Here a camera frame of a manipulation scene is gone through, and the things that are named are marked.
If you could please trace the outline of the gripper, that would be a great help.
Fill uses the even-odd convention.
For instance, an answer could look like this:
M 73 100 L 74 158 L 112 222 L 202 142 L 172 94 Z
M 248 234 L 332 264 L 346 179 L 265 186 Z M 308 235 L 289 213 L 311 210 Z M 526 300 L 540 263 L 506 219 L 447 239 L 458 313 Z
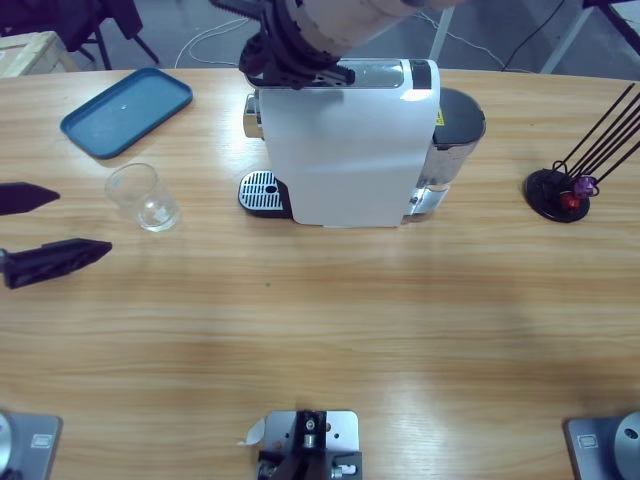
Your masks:
M 0 214 L 22 214 L 56 201 L 56 191 L 28 182 L 2 183 Z M 74 238 L 43 244 L 21 252 L 0 249 L 0 272 L 9 289 L 52 280 L 97 262 L 112 250 L 112 243 Z
M 260 24 L 258 33 L 246 41 L 239 69 L 269 86 L 300 90 L 315 81 L 349 86 L 355 72 L 338 64 L 324 40 L 304 37 L 312 31 L 303 18 L 302 1 L 214 1 L 213 6 Z

